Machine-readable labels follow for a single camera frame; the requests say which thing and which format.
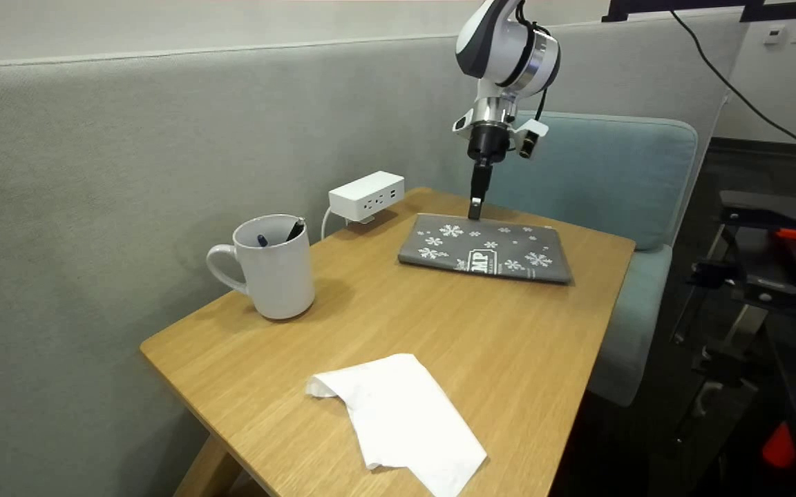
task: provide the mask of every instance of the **white napkin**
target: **white napkin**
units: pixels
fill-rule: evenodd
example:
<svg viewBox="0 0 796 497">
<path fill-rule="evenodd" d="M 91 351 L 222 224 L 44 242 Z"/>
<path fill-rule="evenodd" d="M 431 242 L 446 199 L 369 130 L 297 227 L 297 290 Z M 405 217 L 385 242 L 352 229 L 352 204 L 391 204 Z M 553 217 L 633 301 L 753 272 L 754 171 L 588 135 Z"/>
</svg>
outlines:
<svg viewBox="0 0 796 497">
<path fill-rule="evenodd" d="M 318 372 L 312 396 L 344 396 L 369 468 L 406 467 L 443 497 L 460 493 L 488 453 L 413 354 Z"/>
</svg>

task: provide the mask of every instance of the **floor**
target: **floor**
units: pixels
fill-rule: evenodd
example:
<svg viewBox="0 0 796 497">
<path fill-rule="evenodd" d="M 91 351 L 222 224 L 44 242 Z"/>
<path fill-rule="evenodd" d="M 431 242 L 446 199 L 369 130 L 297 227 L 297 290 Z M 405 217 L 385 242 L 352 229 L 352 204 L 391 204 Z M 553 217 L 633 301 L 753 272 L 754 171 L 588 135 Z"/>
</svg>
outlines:
<svg viewBox="0 0 796 497">
<path fill-rule="evenodd" d="M 678 421 L 688 407 L 699 377 L 691 372 L 698 347 L 678 344 L 673 325 L 688 290 L 687 268 L 699 258 L 713 239 L 718 191 L 734 187 L 796 196 L 796 148 L 727 141 L 711 145 L 678 236 L 676 268 L 642 392 L 631 407 L 586 396 L 553 488 L 557 497 L 699 493 L 698 479 L 724 443 L 734 421 L 749 405 L 753 392 L 729 388 L 713 395 L 711 417 L 695 421 L 687 430 L 687 441 L 678 443 Z M 691 343 L 707 329 L 727 329 L 734 322 L 739 305 L 718 301 L 724 297 L 707 301 Z"/>
</svg>

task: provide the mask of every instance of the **table leg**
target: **table leg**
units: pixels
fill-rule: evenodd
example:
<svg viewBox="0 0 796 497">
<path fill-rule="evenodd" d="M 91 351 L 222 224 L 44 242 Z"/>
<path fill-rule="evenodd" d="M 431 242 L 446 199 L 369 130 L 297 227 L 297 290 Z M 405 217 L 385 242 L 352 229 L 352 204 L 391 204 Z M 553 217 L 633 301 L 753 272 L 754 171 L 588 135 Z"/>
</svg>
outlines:
<svg viewBox="0 0 796 497">
<path fill-rule="evenodd" d="M 218 435 L 207 435 L 199 454 L 184 475 L 174 497 L 217 497 L 228 493 L 242 475 L 239 461 L 231 454 Z"/>
</svg>

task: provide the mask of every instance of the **gray wall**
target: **gray wall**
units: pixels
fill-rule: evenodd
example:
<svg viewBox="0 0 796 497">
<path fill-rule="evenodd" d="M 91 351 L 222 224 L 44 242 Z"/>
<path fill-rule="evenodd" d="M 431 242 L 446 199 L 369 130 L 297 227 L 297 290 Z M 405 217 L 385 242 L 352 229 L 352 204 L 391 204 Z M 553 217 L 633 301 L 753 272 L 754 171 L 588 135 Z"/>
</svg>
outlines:
<svg viewBox="0 0 796 497">
<path fill-rule="evenodd" d="M 553 108 L 711 135 L 724 93 L 664 25 L 561 36 Z M 734 66 L 742 31 L 707 36 Z M 207 245 L 271 209 L 316 229 L 377 167 L 463 184 L 470 100 L 453 36 L 0 66 L 0 493 L 170 493 L 204 432 L 138 343 L 222 291 Z"/>
</svg>

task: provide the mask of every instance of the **chair backrest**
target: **chair backrest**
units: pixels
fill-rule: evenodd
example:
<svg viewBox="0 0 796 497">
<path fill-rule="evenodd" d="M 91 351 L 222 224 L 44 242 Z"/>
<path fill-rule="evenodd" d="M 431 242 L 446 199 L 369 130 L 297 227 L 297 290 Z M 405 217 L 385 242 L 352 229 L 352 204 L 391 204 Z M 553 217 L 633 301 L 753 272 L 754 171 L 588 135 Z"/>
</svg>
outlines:
<svg viewBox="0 0 796 497">
<path fill-rule="evenodd" d="M 546 120 L 550 133 L 530 159 L 495 164 L 489 204 L 626 233 L 638 251 L 676 242 L 698 174 L 695 127 L 586 112 Z"/>
</svg>

